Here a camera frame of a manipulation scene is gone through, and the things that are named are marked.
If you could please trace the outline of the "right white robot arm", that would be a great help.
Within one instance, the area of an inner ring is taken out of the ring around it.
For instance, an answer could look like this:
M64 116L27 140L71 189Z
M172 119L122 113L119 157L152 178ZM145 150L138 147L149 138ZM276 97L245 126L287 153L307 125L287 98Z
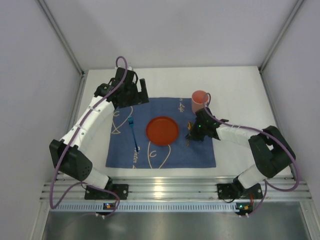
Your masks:
M237 199L266 179L271 179L291 164L296 156L275 126L262 130L243 125L232 125L227 119L215 118L208 107L198 110L195 122L188 123L189 141L204 141L205 137L229 141L250 149L254 164L235 177L230 184L231 197Z

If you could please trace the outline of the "pink plastic cup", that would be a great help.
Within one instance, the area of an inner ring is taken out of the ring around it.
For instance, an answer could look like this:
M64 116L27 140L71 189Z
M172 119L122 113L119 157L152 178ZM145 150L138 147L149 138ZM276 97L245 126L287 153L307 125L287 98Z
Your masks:
M207 95L207 92L203 90L197 90L193 92L191 96L192 112L195 114L198 110L204 107L203 104L208 104L208 102L209 102L209 96Z

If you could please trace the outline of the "orange plastic plate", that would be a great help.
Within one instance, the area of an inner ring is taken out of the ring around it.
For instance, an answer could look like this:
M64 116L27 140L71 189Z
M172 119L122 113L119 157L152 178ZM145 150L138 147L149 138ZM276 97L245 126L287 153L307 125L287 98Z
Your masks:
M178 124L168 116L153 118L147 124L145 132L148 140L157 146L174 143L180 134Z

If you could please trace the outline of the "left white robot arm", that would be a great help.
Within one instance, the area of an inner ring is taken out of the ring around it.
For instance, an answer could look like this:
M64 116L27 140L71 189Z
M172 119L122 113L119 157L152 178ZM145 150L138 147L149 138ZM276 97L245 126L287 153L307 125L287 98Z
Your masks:
M136 72L118 67L115 77L100 84L81 117L60 140L52 140L49 151L58 171L88 185L106 189L111 178L97 169L107 156L108 122L116 109L149 102L145 79Z

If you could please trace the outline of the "gold metal spoon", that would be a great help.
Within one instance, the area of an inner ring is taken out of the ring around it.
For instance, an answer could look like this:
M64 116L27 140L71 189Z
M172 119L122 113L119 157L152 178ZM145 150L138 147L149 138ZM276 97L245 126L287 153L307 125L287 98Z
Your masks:
M192 140L192 130L193 130L193 123L192 122L188 122L187 125L187 129L188 129L188 133L186 135L186 146L188 147L190 145L190 140Z

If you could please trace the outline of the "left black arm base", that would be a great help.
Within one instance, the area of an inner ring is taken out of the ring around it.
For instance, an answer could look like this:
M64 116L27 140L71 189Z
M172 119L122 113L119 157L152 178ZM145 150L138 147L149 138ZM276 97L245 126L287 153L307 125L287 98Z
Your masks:
M113 184L108 190L118 196L120 200L126 200L129 194L128 184ZM85 200L116 200L116 196L101 190L87 186L85 188Z

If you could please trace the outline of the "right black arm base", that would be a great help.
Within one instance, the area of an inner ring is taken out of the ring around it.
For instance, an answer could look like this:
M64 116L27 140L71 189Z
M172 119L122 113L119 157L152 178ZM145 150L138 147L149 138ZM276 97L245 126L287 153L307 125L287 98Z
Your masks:
M259 183L253 185L248 189L238 188L233 183L218 183L216 187L218 198L220 200L249 200L251 197L256 200L262 199L263 197L262 188Z

